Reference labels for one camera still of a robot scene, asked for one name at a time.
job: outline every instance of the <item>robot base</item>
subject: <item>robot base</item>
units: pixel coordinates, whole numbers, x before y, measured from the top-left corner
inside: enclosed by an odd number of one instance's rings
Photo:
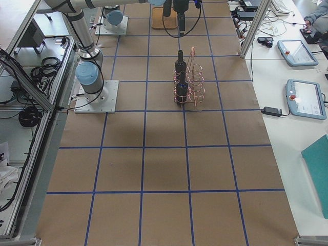
[[[83,106],[81,108],[74,109],[75,113],[115,113],[118,80],[105,80],[103,92],[95,102],[88,105],[85,97],[78,97],[76,100],[76,107]],[[79,93],[84,93],[83,88],[80,88]]]
[[[117,26],[112,26],[112,29],[107,30],[104,26],[97,26],[96,35],[100,35],[100,36],[118,36],[118,35],[126,35],[127,34],[127,28],[128,28],[128,17],[127,16],[123,16],[123,20],[120,24],[118,24]]]

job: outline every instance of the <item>white keyboard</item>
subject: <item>white keyboard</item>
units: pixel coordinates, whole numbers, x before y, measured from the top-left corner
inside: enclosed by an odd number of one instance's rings
[[[271,8],[276,15],[289,15],[290,13],[282,0],[271,0]]]

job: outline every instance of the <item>wine bottle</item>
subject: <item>wine bottle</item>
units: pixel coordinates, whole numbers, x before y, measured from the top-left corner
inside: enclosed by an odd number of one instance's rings
[[[183,51],[178,51],[178,60],[175,62],[175,76],[176,80],[180,80],[180,73],[186,72],[187,63],[183,60]]]
[[[188,83],[186,82],[186,73],[180,73],[180,81],[175,86],[176,103],[181,106],[187,101]]]

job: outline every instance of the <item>person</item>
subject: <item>person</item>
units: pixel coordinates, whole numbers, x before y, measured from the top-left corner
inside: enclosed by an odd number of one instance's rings
[[[308,28],[312,25],[314,29],[322,34],[328,32],[328,0],[322,0],[317,9],[304,17]]]

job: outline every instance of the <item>person's hand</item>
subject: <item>person's hand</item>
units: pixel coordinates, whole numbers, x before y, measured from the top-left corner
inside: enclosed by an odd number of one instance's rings
[[[307,27],[310,27],[311,22],[310,22],[309,20],[306,20],[306,21],[305,21],[305,24],[306,24]]]

